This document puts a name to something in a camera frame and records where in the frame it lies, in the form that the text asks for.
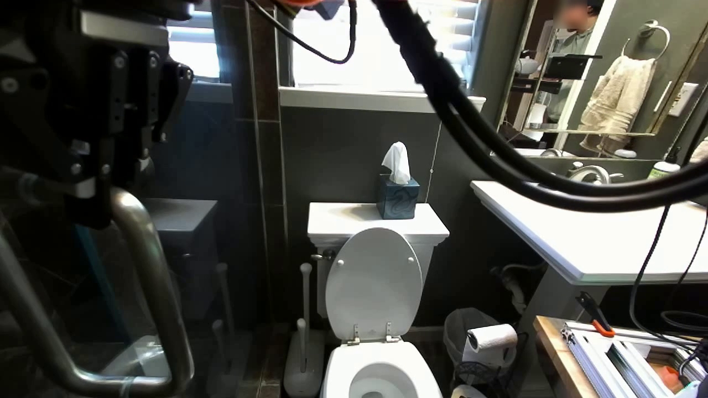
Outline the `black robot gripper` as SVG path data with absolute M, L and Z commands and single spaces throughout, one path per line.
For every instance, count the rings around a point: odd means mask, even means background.
M 171 58 L 168 27 L 193 4 L 0 0 L 0 164 L 106 225 L 186 101 L 193 68 Z

